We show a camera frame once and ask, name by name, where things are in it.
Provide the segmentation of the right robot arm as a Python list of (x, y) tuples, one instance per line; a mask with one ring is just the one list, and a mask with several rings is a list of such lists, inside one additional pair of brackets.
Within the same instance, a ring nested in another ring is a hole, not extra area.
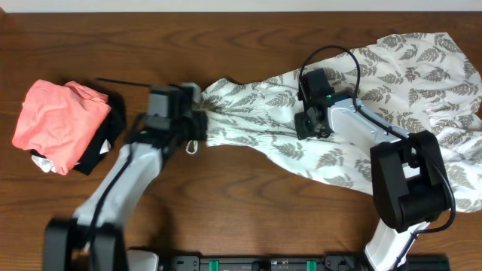
[(365, 246), (366, 270), (400, 270), (419, 235), (432, 233), (429, 224), (454, 209), (437, 139), (428, 131), (411, 133), (397, 127), (346, 94), (307, 98), (294, 116), (299, 139), (348, 138), (370, 157), (374, 205), (380, 216)]

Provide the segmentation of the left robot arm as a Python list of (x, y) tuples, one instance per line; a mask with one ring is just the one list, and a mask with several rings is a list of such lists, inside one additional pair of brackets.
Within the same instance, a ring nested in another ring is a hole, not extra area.
[(54, 218), (46, 226), (44, 270), (70, 270), (72, 254), (78, 250), (88, 253), (89, 270), (161, 268), (157, 253), (126, 248), (124, 228), (176, 148), (206, 140), (206, 112), (194, 109), (201, 92), (195, 83), (150, 88), (147, 111), (134, 120), (114, 166), (96, 191), (72, 218)]

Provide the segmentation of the white fern print dress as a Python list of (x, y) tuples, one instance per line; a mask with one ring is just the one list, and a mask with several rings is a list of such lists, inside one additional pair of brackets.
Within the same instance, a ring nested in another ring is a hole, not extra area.
[[(428, 130), (441, 146), (459, 212), (481, 208), (481, 77), (446, 33), (389, 35), (309, 65), (337, 91), (358, 90), (375, 114), (411, 132)], [(299, 140), (294, 115), (300, 72), (235, 84), (226, 78), (204, 90), (208, 146), (239, 145), (264, 153), (297, 175), (371, 193), (368, 155), (341, 135)]]

